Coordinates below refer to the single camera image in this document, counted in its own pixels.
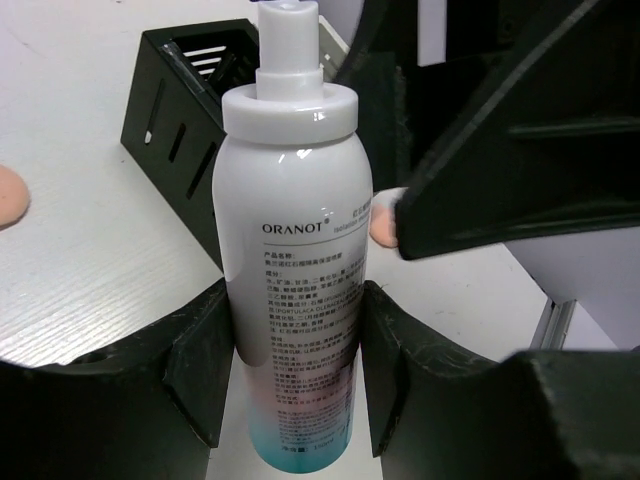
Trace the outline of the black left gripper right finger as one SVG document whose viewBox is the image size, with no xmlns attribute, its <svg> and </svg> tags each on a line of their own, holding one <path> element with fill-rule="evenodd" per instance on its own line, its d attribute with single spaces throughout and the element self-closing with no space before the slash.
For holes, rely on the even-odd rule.
<svg viewBox="0 0 640 480">
<path fill-rule="evenodd" d="M 477 355 L 367 282 L 362 362 L 372 453 L 387 479 L 635 479 L 639 356 Z"/>
</svg>

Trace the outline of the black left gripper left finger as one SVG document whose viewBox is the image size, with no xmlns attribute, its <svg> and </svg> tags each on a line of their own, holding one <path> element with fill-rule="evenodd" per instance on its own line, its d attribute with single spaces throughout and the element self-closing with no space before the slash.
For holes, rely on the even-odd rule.
<svg viewBox="0 0 640 480">
<path fill-rule="evenodd" d="M 5 479 L 202 479 L 234 340 L 223 282 L 67 365 L 1 365 Z"/>
</svg>

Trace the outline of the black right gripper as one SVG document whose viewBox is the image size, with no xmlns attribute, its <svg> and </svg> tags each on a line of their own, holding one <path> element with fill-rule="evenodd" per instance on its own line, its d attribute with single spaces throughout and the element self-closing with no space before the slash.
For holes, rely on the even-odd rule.
<svg viewBox="0 0 640 480">
<path fill-rule="evenodd" d="M 396 203 L 402 258 L 638 225 L 637 1 L 366 1 L 335 79 L 374 190 L 409 176 L 417 65 L 513 44 Z"/>
</svg>

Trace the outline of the white pink teal spray bottle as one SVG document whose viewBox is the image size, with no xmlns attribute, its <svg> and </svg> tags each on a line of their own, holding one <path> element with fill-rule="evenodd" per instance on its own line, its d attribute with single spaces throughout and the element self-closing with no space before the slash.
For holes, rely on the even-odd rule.
<svg viewBox="0 0 640 480">
<path fill-rule="evenodd" d="M 250 438 L 303 474 L 351 438 L 373 182 L 357 94 L 323 77 L 318 5 L 257 10 L 259 66 L 223 95 L 212 199 Z"/>
</svg>

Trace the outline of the pink round makeup puff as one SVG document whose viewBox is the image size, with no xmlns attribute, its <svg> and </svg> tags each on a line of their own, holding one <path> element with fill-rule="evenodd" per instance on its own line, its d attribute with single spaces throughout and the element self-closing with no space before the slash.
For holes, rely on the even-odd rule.
<svg viewBox="0 0 640 480">
<path fill-rule="evenodd" d="M 0 168 L 0 225 L 9 227 L 27 212 L 30 193 L 23 178 L 2 165 Z"/>
</svg>

